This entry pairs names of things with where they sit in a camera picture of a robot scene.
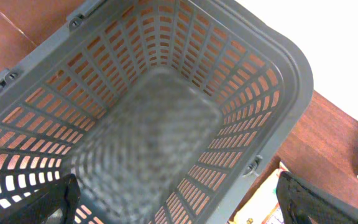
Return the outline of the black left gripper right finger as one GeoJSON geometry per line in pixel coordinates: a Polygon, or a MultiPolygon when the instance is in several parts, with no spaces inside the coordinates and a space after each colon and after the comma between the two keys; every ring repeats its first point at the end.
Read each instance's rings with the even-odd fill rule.
{"type": "Polygon", "coordinates": [[[282,172],[276,196],[285,223],[357,223],[355,208],[291,172],[282,172]]]}

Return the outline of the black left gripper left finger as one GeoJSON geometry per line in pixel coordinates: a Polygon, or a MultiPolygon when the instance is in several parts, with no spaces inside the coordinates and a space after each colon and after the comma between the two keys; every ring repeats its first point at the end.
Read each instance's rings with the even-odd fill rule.
{"type": "Polygon", "coordinates": [[[74,174],[68,174],[0,212],[0,223],[73,223],[80,200],[74,174]]]}

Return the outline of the yellow snack bag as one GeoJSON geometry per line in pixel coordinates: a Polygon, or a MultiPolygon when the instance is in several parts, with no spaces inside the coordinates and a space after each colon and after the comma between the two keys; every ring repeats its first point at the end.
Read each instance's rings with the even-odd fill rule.
{"type": "Polygon", "coordinates": [[[268,178],[260,185],[250,200],[235,214],[232,223],[236,224],[284,224],[277,199],[277,184],[280,174],[288,171],[280,162],[268,178]]]}

